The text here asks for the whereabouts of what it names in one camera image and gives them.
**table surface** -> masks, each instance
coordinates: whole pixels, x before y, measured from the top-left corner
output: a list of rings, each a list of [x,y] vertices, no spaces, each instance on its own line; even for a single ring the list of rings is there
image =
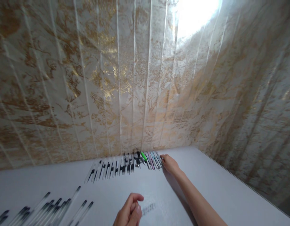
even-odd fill
[[[158,151],[168,153],[228,225],[290,225],[290,218],[195,147]],[[112,225],[131,192],[145,200],[142,209],[155,209],[142,217],[140,225],[194,225],[194,218],[176,181],[164,170],[134,168],[130,175],[84,184],[93,164],[85,160],[56,165],[0,171],[0,214],[9,209],[7,225],[24,206],[35,207],[47,200],[71,198],[81,190],[61,225],[67,225],[84,200],[94,205],[80,225]]]

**bright light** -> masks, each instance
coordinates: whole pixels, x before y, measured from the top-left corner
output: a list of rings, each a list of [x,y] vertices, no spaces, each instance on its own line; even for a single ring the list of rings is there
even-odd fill
[[[219,5],[219,0],[180,0],[178,36],[188,37],[199,31],[213,17]]]

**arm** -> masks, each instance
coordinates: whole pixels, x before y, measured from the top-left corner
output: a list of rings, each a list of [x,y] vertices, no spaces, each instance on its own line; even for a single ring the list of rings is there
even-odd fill
[[[168,154],[161,155],[161,157],[164,167],[174,176],[182,189],[198,225],[227,225],[179,168],[177,162]]]

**right hand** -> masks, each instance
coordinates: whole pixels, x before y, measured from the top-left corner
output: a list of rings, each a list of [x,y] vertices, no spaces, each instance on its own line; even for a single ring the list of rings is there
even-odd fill
[[[177,164],[177,162],[168,154],[160,155],[162,158],[162,162],[166,170],[174,176],[175,173],[178,173],[180,171],[180,168]]]

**gold marble wallpaper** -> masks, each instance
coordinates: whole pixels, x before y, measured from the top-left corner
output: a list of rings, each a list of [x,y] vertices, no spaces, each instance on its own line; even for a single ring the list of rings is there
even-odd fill
[[[289,0],[0,0],[0,170],[188,145],[290,195]]]

